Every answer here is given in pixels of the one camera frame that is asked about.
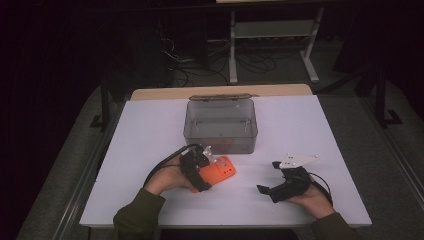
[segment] cable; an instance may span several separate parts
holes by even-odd
[[[267,55],[261,55],[254,53],[254,51],[248,49],[246,44],[242,44],[238,49],[238,53],[244,53],[244,56],[250,61],[243,60],[240,57],[236,57],[237,63],[243,67],[246,71],[253,73],[266,73],[268,71],[275,70],[277,68],[277,63],[275,60],[286,59],[293,56],[297,51],[283,56],[283,57],[274,57],[275,52]],[[256,50],[263,51],[264,49],[261,46],[256,46]]]
[[[170,165],[165,165],[165,166],[161,166],[160,168],[166,168],[166,167],[180,167],[181,165],[177,165],[177,164],[170,164]]]
[[[185,72],[184,70],[182,70],[182,69],[180,69],[180,68],[177,68],[176,70],[178,70],[178,71],[180,71],[180,72],[182,72],[184,75],[185,75],[185,83],[182,85],[182,87],[185,87],[186,85],[187,85],[187,83],[191,83],[192,84],[192,86],[194,87],[194,83],[192,82],[192,81],[190,81],[189,80],[189,77],[188,77],[188,74],[187,74],[187,72]]]
[[[175,44],[174,44],[174,41],[172,41],[171,39],[169,39],[169,38],[161,38],[161,41],[162,42],[164,42],[164,46],[163,46],[163,48],[162,48],[162,52],[163,53],[165,53],[166,55],[168,55],[170,58],[172,58],[174,61],[180,61],[180,57],[178,56],[178,55],[176,55],[176,54],[172,54],[172,52],[174,52],[174,50],[175,50]],[[171,49],[170,49],[170,51],[168,51],[167,49],[165,49],[165,42],[168,42],[168,43],[170,43],[171,44]]]
[[[147,182],[149,182],[150,178],[153,177],[153,175],[162,168],[162,166],[169,162],[171,159],[173,159],[174,157],[178,156],[179,154],[183,153],[185,150],[191,148],[191,147],[202,147],[199,144],[189,144],[187,146],[184,146],[180,149],[178,149],[177,151],[175,151],[174,153],[172,153],[171,155],[169,155],[167,158],[165,158],[164,160],[160,161],[153,169],[152,171],[150,171],[149,175],[147,175],[146,180],[144,181],[143,187],[146,186]]]
[[[215,54],[217,54],[219,52],[222,52],[225,49],[229,48],[230,47],[230,41],[228,41],[227,39],[225,39],[225,42],[226,42],[226,44],[222,48],[216,50],[215,52],[212,52],[212,53],[208,54],[208,57],[213,57]]]
[[[321,181],[323,181],[325,183],[325,185],[327,186],[328,194],[331,196],[331,190],[330,190],[330,186],[328,185],[328,183],[322,177],[316,175],[315,173],[309,173],[309,174],[321,179]]]
[[[194,87],[194,82],[193,82],[193,81],[190,81],[190,80],[188,80],[188,79],[178,79],[178,78],[174,78],[174,80],[176,80],[177,87],[185,87],[185,86],[187,86],[187,84],[190,84],[190,85],[191,85],[191,87]],[[183,86],[180,86],[179,81],[184,81]]]
[[[212,72],[212,73],[200,74],[200,73],[189,72],[189,71],[187,71],[186,69],[187,69],[187,70],[210,71],[210,72]],[[218,72],[218,71],[215,71],[215,70],[212,70],[212,69],[207,69],[207,68],[180,68],[179,70],[180,70],[180,71],[182,71],[182,72],[185,72],[185,73],[187,73],[187,74],[191,74],[191,75],[199,76],[199,77],[213,76],[213,75],[215,75],[215,74],[218,74],[219,76],[221,76],[221,77],[224,79],[225,84],[226,84],[227,86],[229,85],[229,84],[228,84],[228,80],[227,80],[227,78],[226,78],[226,77],[225,77],[222,73],[220,73],[220,72]]]

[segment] container lid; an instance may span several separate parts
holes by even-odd
[[[189,97],[191,101],[218,101],[218,100],[232,100],[237,101],[239,99],[248,99],[252,95],[249,93],[240,93],[240,94],[213,94],[213,95],[193,95]]]

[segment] person's arm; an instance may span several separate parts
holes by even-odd
[[[159,169],[140,189],[134,200],[121,208],[113,218],[112,240],[151,239],[158,225],[158,216],[165,199],[164,191],[177,187],[193,187],[181,174],[179,157]]]
[[[315,186],[309,186],[303,195],[290,198],[288,201],[301,205],[317,219],[312,224],[312,231],[317,240],[363,239],[349,227],[324,194]]]
[[[164,198],[140,189],[134,200],[121,208],[113,218],[111,239],[151,239],[164,203]]]

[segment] dark floor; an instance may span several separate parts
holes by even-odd
[[[342,46],[340,41],[316,43],[311,60],[320,77],[317,84],[308,80],[298,54],[301,41],[267,41],[270,42],[260,43],[260,52],[254,51],[259,43],[241,45],[238,49],[239,85],[306,83],[317,91],[345,76],[332,70]],[[211,62],[213,71],[199,69],[193,63],[179,65],[181,69],[174,71],[173,86],[226,85],[227,63],[226,57],[218,57]],[[408,166],[415,170],[418,179],[424,176],[421,161],[424,123],[409,107],[402,92],[389,83],[386,106],[396,111],[403,124],[382,128],[373,115],[374,92],[368,97],[356,96],[354,89],[358,81],[360,78],[355,78],[330,93],[318,95],[373,222],[372,226],[358,231],[366,239],[420,239],[424,236],[423,207],[414,188],[417,181],[411,177]],[[112,125],[119,119],[121,107],[113,105],[112,117],[116,118],[112,118]],[[18,239],[107,238],[110,230],[89,230],[78,225],[83,202],[94,183],[94,175],[88,173],[95,169],[88,166],[90,159],[101,155],[96,149],[103,149],[110,138],[108,131],[89,127],[93,117],[99,114],[101,103],[97,89],[81,110]],[[308,228],[295,229],[295,232],[300,239],[313,239]]]

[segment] orange object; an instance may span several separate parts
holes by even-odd
[[[236,174],[236,169],[227,156],[220,156],[214,163],[200,169],[200,176],[210,185],[215,185]],[[197,189],[190,189],[191,192],[199,192]]]

